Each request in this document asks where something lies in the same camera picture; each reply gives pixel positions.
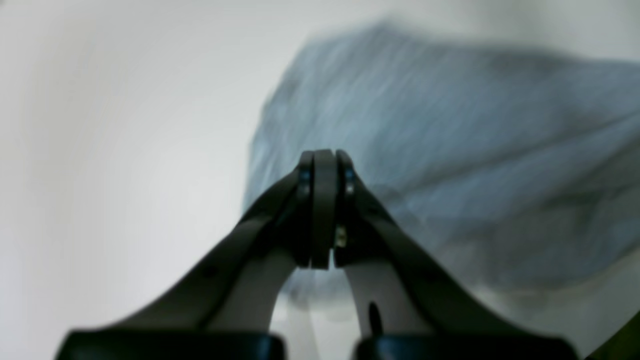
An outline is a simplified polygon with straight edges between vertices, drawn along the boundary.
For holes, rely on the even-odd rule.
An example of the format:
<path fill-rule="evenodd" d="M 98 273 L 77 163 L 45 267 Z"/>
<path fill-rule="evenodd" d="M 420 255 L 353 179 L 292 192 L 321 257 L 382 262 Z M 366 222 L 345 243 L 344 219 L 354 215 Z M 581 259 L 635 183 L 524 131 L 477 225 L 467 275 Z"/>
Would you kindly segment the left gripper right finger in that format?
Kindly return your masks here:
<path fill-rule="evenodd" d="M 359 179 L 346 152 L 334 264 L 349 281 L 361 340 L 355 360 L 576 360 L 562 338 L 489 310 L 414 242 Z"/>

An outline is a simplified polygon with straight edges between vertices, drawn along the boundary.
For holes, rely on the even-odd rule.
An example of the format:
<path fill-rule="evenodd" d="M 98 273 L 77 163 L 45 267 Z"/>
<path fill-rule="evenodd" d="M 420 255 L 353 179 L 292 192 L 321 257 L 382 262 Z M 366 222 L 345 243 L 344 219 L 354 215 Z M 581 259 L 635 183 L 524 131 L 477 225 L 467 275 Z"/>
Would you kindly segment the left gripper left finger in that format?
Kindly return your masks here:
<path fill-rule="evenodd" d="M 58 360 L 285 360 L 269 332 L 297 267 L 326 270 L 334 243 L 336 157 L 303 152 L 231 233 L 159 298 L 99 329 L 67 335 Z"/>

